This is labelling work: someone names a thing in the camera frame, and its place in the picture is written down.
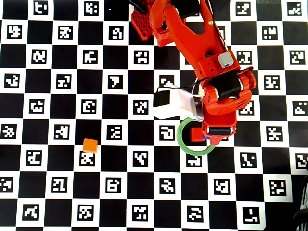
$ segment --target orange cube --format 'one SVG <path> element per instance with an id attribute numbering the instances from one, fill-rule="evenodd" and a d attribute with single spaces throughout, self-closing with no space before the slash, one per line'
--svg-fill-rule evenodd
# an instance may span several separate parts
<path id="1" fill-rule="evenodd" d="M 97 140 L 85 138 L 83 140 L 82 150 L 87 153 L 96 153 L 97 145 L 98 145 Z"/>

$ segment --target green tape roll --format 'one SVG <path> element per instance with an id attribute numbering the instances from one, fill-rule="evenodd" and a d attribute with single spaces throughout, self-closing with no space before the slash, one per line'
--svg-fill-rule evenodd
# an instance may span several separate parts
<path id="1" fill-rule="evenodd" d="M 193 155 L 193 156 L 202 156 L 202 155 L 209 154 L 209 153 L 210 153 L 211 151 L 213 151 L 213 149 L 215 148 L 214 145 L 210 145 L 210 146 L 208 146 L 207 148 L 205 148 L 205 149 L 202 150 L 202 151 L 194 151 L 194 150 L 189 149 L 189 148 L 184 144 L 183 139 L 182 139 L 182 132 L 183 132 L 183 129 L 184 129 L 184 127 L 185 127 L 188 123 L 190 123 L 190 122 L 192 122 L 192 121 L 194 121 L 194 120 L 192 120 L 192 119 L 190 119 L 190 118 L 186 118 L 186 119 L 184 119 L 184 120 L 180 123 L 180 125 L 179 125 L 179 127 L 178 127 L 178 131 L 177 131 L 177 141 L 178 141 L 178 144 L 179 144 L 180 148 L 181 148 L 184 152 L 186 152 L 187 154 Z"/>

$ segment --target orange plastic part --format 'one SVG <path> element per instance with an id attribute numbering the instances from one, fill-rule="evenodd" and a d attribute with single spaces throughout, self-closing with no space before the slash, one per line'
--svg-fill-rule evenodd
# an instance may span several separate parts
<path id="1" fill-rule="evenodd" d="M 87 153 L 96 153 L 97 145 L 98 145 L 97 140 L 85 138 L 83 140 L 82 150 Z"/>

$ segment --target checkerboard mat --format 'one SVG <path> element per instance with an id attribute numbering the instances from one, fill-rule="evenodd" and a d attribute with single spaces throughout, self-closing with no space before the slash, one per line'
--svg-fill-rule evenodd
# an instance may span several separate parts
<path id="1" fill-rule="evenodd" d="M 175 44 L 140 40 L 127 1 L 0 0 L 0 231 L 291 230 L 308 161 L 307 1 L 212 2 L 258 85 L 237 133 L 193 157 L 175 139 L 184 118 L 153 116 L 157 87 L 190 85 L 193 68 Z"/>

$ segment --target white square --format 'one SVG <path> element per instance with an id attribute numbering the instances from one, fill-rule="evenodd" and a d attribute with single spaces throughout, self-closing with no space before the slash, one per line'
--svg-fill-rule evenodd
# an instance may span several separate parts
<path id="1" fill-rule="evenodd" d="M 194 220 L 203 218 L 203 222 L 193 222 Z M 181 201 L 181 221 L 182 228 L 187 229 L 208 229 L 209 222 L 209 206 L 205 200 L 182 200 Z"/>
<path id="2" fill-rule="evenodd" d="M 76 94 L 77 70 L 52 69 L 50 92 L 51 94 Z"/>
<path id="3" fill-rule="evenodd" d="M 24 94 L 24 119 L 49 119 L 50 94 Z"/>
<path id="4" fill-rule="evenodd" d="M 103 143 L 104 145 L 126 146 L 127 142 L 128 142 L 128 121 L 127 120 L 125 119 L 113 119 L 113 120 L 103 119 L 102 120 L 102 142 L 101 143 Z"/>
<path id="5" fill-rule="evenodd" d="M 243 207 L 258 208 L 259 217 L 251 216 L 243 219 Z M 236 202 L 236 213 L 237 213 L 237 228 L 241 230 L 264 230 L 266 227 L 265 222 L 265 203 L 259 201 L 237 201 Z M 249 224 L 249 222 L 257 222 L 259 224 Z"/>
<path id="6" fill-rule="evenodd" d="M 286 71 L 305 71 L 308 70 L 308 45 L 284 45 L 284 69 Z"/>
<path id="7" fill-rule="evenodd" d="M 24 214 L 24 205 L 33 205 L 30 209 L 27 209 Z M 23 220 L 23 214 L 25 217 L 33 217 L 38 220 Z M 16 215 L 16 226 L 17 227 L 43 227 L 45 217 L 45 198 L 19 198 L 17 200 L 17 215 Z"/>
<path id="8" fill-rule="evenodd" d="M 28 20 L 3 19 L 1 27 L 1 44 L 27 44 Z"/>
<path id="9" fill-rule="evenodd" d="M 135 54 L 140 57 L 138 59 L 136 58 L 136 64 L 134 62 Z M 129 70 L 154 70 L 154 46 L 151 46 L 151 45 L 129 46 L 128 47 L 128 69 Z"/>
<path id="10" fill-rule="evenodd" d="M 287 95 L 288 121 L 308 121 L 308 95 Z"/>
<path id="11" fill-rule="evenodd" d="M 74 148 L 74 171 L 75 172 L 100 172 L 101 171 L 101 146 L 98 145 L 97 152 L 85 153 L 83 145 L 75 145 Z"/>
<path id="12" fill-rule="evenodd" d="M 180 86 L 180 70 L 154 70 L 154 92 L 159 86 Z"/>
<path id="13" fill-rule="evenodd" d="M 283 46 L 282 21 L 257 21 L 257 45 Z"/>
<path id="14" fill-rule="evenodd" d="M 50 119 L 48 129 L 49 145 L 74 145 L 75 144 L 75 120 L 74 119 Z"/>
<path id="15" fill-rule="evenodd" d="M 248 105 L 236 110 L 238 121 L 260 121 L 260 98 L 258 95 L 252 95 Z"/>
<path id="16" fill-rule="evenodd" d="M 19 193 L 19 171 L 0 171 L 1 199 L 17 199 Z"/>
<path id="17" fill-rule="evenodd" d="M 188 148 L 196 151 L 205 149 L 203 146 L 188 146 Z M 183 173 L 207 173 L 207 155 L 190 156 L 182 149 L 180 150 L 181 172 Z"/>
<path id="18" fill-rule="evenodd" d="M 208 200 L 209 201 L 236 201 L 235 174 L 233 173 L 208 173 Z M 217 183 L 217 180 L 227 180 L 224 185 Z"/>
<path id="19" fill-rule="evenodd" d="M 101 94 L 76 95 L 76 119 L 102 119 Z"/>
<path id="20" fill-rule="evenodd" d="M 127 95 L 128 70 L 103 70 L 103 94 Z"/>
<path id="21" fill-rule="evenodd" d="M 74 172 L 48 171 L 46 174 L 45 198 L 73 199 L 73 183 Z"/>
<path id="22" fill-rule="evenodd" d="M 127 198 L 127 172 L 101 172 L 100 181 L 100 199 Z"/>
<path id="23" fill-rule="evenodd" d="M 179 120 L 154 120 L 154 146 L 178 146 Z"/>
<path id="24" fill-rule="evenodd" d="M 263 174 L 262 163 L 261 147 L 234 147 L 235 173 Z"/>
<path id="25" fill-rule="evenodd" d="M 300 3 L 300 6 L 296 5 L 296 8 L 301 8 L 300 14 L 298 9 L 295 9 L 293 12 L 289 12 L 288 14 L 288 3 Z M 307 22 L 307 1 L 306 0 L 288 0 L 282 1 L 281 3 L 281 10 L 282 10 L 282 20 L 283 21 L 290 21 L 290 22 Z"/>
<path id="26" fill-rule="evenodd" d="M 258 70 L 258 47 L 256 45 L 234 45 L 231 46 L 234 56 L 237 58 L 241 70 L 250 66 Z"/>
<path id="27" fill-rule="evenodd" d="M 154 172 L 154 147 L 127 146 L 127 172 Z"/>
<path id="28" fill-rule="evenodd" d="M 14 131 L 13 127 L 10 127 L 10 125 L 13 125 L 15 127 L 16 125 L 16 131 Z M 23 119 L 0 119 L 0 144 L 16 144 L 20 145 L 22 141 L 22 135 L 23 135 Z"/>
<path id="29" fill-rule="evenodd" d="M 267 141 L 267 132 L 270 132 L 271 138 L 281 136 L 281 132 L 274 130 L 268 131 L 267 127 L 282 127 L 282 138 L 283 141 Z M 288 121 L 260 121 L 260 129 L 261 129 L 261 145 L 262 147 L 276 147 L 276 148 L 288 148 L 289 147 L 289 127 Z"/>
<path id="30" fill-rule="evenodd" d="M 231 22 L 230 21 L 216 21 L 215 23 L 218 28 L 224 27 L 224 31 L 219 30 L 220 34 L 224 38 L 226 45 L 231 46 Z"/>
<path id="31" fill-rule="evenodd" d="M 78 220 L 85 217 L 90 220 Z M 99 223 L 100 199 L 73 199 L 72 227 L 98 227 Z"/>
<path id="32" fill-rule="evenodd" d="M 5 74 L 10 74 L 8 79 L 5 78 Z M 25 92 L 25 80 L 26 80 L 26 69 L 0 68 L 1 93 L 23 94 Z"/>
<path id="33" fill-rule="evenodd" d="M 272 186 L 270 187 L 270 180 L 284 180 L 286 188 L 286 196 L 271 195 Z M 265 202 L 292 202 L 292 185 L 291 175 L 287 174 L 263 174 L 263 190 Z"/>
<path id="34" fill-rule="evenodd" d="M 102 67 L 103 45 L 78 45 L 77 69 L 101 70 Z"/>
<path id="35" fill-rule="evenodd" d="M 128 95 L 128 119 L 154 120 L 153 95 Z"/>
<path id="36" fill-rule="evenodd" d="M 286 95 L 284 70 L 258 70 L 259 95 Z"/>
<path id="37" fill-rule="evenodd" d="M 51 44 L 27 44 L 26 69 L 51 69 L 51 67 Z"/>
<path id="38" fill-rule="evenodd" d="M 57 21 L 53 22 L 53 45 L 78 45 L 78 21 Z"/>
<path id="39" fill-rule="evenodd" d="M 23 144 L 20 151 L 20 168 L 22 172 L 46 172 L 48 145 Z"/>
<path id="40" fill-rule="evenodd" d="M 52 21 L 53 0 L 45 0 L 48 4 L 35 4 L 35 0 L 28 0 L 28 20 Z"/>
<path id="41" fill-rule="evenodd" d="M 133 221 L 133 210 L 135 213 L 140 212 L 138 215 L 141 221 Z M 154 227 L 154 200 L 139 200 L 139 199 L 127 199 L 126 200 L 126 226 L 127 227 L 139 227 L 139 228 L 153 228 Z"/>
<path id="42" fill-rule="evenodd" d="M 112 35 L 109 34 L 109 27 L 115 27 Z M 129 44 L 129 22 L 104 22 L 103 44 L 115 46 L 128 46 Z"/>
<path id="43" fill-rule="evenodd" d="M 181 200 L 181 173 L 155 172 L 154 199 Z"/>
<path id="44" fill-rule="evenodd" d="M 240 11 L 236 14 L 236 4 L 240 2 L 249 2 L 250 7 L 248 5 L 244 5 L 244 8 L 240 6 Z M 230 2 L 230 21 L 231 22 L 253 22 L 257 20 L 257 6 L 256 1 L 254 0 L 236 0 Z"/>
<path id="45" fill-rule="evenodd" d="M 90 2 L 97 3 L 98 7 L 91 5 Z M 100 0 L 90 2 L 89 0 L 79 0 L 79 21 L 103 22 L 104 2 Z"/>
<path id="46" fill-rule="evenodd" d="M 307 175 L 308 148 L 289 148 L 292 175 Z"/>

